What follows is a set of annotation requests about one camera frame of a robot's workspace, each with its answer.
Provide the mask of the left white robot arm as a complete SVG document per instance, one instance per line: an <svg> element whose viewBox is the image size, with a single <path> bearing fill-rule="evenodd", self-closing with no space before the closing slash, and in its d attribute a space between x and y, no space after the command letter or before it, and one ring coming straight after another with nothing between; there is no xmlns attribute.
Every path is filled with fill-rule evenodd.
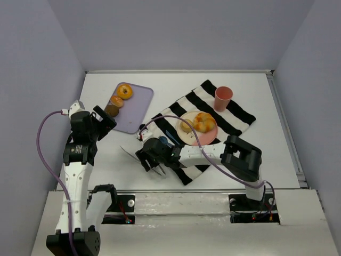
<svg viewBox="0 0 341 256"><path fill-rule="evenodd" d="M88 195L88 183L97 153L96 143L115 126L115 120L99 106L86 111L74 103L61 114L70 118L71 133L63 152L64 192L62 209L53 235L46 246L53 255L98 255L101 246L99 226L111 204L117 203L114 185L98 185Z"/></svg>

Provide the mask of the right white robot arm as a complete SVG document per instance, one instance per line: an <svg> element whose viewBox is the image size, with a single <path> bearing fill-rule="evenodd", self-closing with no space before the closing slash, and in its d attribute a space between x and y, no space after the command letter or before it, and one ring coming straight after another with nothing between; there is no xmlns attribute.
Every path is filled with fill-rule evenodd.
<svg viewBox="0 0 341 256"><path fill-rule="evenodd" d="M248 199L263 200L262 151L238 136L230 135L225 142L204 146L168 146L158 138L149 138L135 154L146 171L159 164L178 171L197 165L214 166L243 184Z"/></svg>

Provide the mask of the small yellow muffin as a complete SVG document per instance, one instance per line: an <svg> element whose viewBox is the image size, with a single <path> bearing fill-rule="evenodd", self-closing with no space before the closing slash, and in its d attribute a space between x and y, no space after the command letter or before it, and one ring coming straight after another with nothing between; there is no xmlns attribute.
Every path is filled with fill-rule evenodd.
<svg viewBox="0 0 341 256"><path fill-rule="evenodd" d="M185 122L180 123L181 130L184 132L191 132L192 126L193 126L193 122L189 119L185 119Z"/></svg>

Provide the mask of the twisted ring bread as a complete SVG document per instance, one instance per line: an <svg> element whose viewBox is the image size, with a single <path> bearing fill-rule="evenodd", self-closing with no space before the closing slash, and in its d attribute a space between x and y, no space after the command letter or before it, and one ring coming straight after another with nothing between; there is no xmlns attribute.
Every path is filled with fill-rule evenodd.
<svg viewBox="0 0 341 256"><path fill-rule="evenodd" d="M207 133L216 127L216 121L211 114L200 112L193 119L193 127L198 132Z"/></svg>

